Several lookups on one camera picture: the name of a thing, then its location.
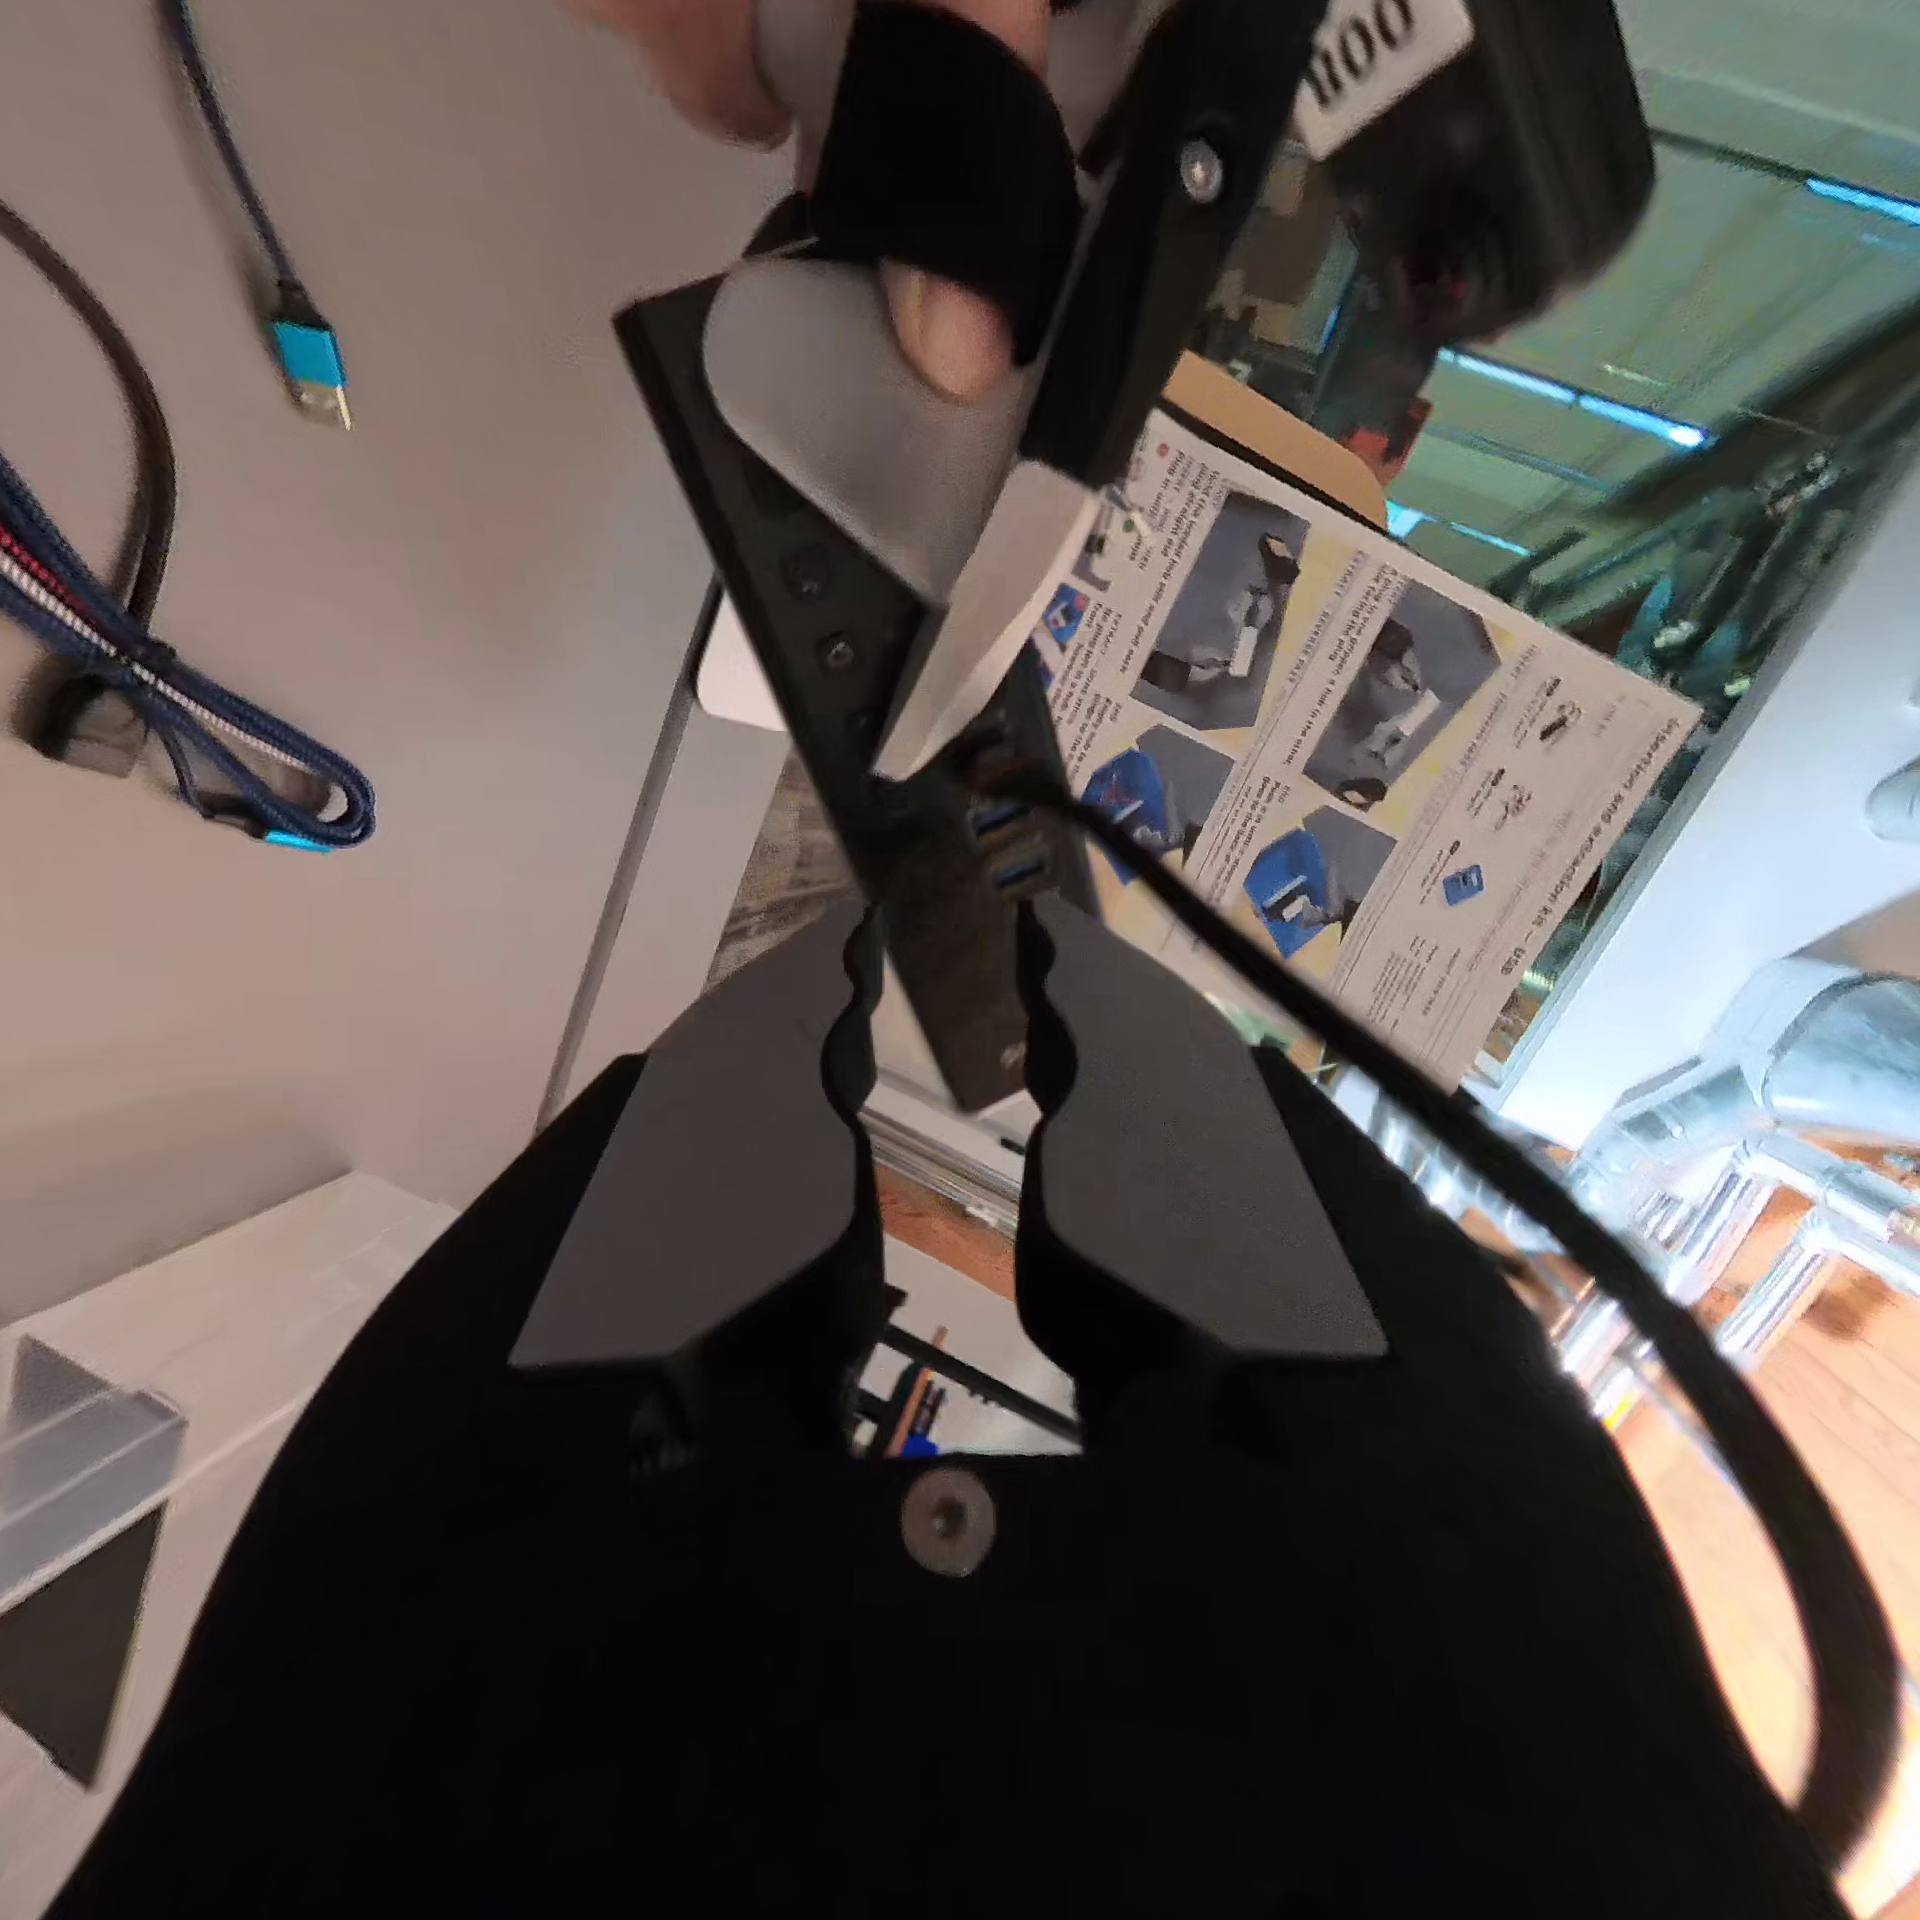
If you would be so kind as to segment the black USB hub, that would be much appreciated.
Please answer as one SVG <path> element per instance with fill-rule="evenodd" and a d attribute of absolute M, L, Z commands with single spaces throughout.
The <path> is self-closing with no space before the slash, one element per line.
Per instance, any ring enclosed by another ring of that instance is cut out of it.
<path fill-rule="evenodd" d="M 638 299 L 615 316 L 615 336 L 806 779 L 879 913 L 932 1060 L 976 1114 L 1024 1081 L 1016 906 L 1094 904 L 1077 833 L 986 791 L 1002 776 L 1064 779 L 1039 670 L 1016 659 L 929 766 L 902 783 L 878 776 L 929 607 L 724 426 L 702 367 L 719 290 L 698 280 Z"/>

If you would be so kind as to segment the person's left hand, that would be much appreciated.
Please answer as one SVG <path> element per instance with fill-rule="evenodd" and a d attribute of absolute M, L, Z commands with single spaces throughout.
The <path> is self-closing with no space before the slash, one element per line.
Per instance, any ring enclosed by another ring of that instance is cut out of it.
<path fill-rule="evenodd" d="M 756 154 L 794 143 L 794 179 L 810 183 L 818 143 L 794 130 L 765 84 L 753 3 L 565 3 L 565 11 L 623 42 L 654 92 L 702 136 Z M 902 360 L 932 392 L 976 401 L 1010 375 L 1013 331 L 992 303 L 900 262 L 879 265 L 879 287 Z"/>

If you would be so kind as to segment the large rectangular silver duct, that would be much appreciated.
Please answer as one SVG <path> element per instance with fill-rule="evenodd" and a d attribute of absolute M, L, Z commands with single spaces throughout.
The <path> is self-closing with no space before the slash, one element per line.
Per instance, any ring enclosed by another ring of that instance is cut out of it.
<path fill-rule="evenodd" d="M 1918 985 L 1806 956 L 1760 967 L 1711 1027 L 1764 1120 L 1800 1135 L 1918 1143 Z"/>

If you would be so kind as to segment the clear plastic bin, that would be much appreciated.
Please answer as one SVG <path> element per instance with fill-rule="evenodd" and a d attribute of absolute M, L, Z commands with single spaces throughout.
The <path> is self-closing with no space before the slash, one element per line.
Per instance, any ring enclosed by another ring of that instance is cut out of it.
<path fill-rule="evenodd" d="M 4 1331 L 4 1612 L 159 1520 L 95 1783 L 6 1719 L 6 1831 L 121 1786 L 271 1457 L 450 1220 L 348 1174 Z"/>

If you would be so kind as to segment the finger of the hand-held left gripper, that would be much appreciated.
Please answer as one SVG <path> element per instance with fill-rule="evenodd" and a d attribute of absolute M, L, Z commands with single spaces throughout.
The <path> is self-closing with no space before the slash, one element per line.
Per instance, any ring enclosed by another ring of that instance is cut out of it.
<path fill-rule="evenodd" d="M 928 618 L 873 756 L 905 783 L 982 713 L 1016 663 L 1053 587 L 1079 556 L 1096 495 L 1048 465 L 1018 459 L 960 570 L 950 604 Z"/>

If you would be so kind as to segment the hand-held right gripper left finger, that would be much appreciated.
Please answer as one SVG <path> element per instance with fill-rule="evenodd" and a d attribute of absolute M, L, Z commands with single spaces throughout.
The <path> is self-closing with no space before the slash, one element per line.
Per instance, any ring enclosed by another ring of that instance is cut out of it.
<path fill-rule="evenodd" d="M 842 1455 L 884 1314 L 873 1150 L 879 915 L 840 904 L 648 1050 L 511 1346 L 626 1379 L 666 1455 Z"/>

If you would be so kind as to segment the printed instruction poster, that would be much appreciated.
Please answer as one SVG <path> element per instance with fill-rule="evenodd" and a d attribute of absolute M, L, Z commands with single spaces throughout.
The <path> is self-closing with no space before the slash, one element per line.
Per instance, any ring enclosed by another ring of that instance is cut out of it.
<path fill-rule="evenodd" d="M 1447 1089 L 1698 724 L 1175 409 L 1028 646 L 1069 791 Z"/>

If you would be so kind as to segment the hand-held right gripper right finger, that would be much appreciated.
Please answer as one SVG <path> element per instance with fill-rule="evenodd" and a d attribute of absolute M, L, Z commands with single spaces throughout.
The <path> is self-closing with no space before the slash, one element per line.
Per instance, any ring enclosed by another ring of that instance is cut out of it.
<path fill-rule="evenodd" d="M 1016 922 L 1026 1143 L 1015 1295 L 1090 1455 L 1192 1455 L 1249 1386 L 1389 1342 L 1252 1052 L 1069 904 Z"/>

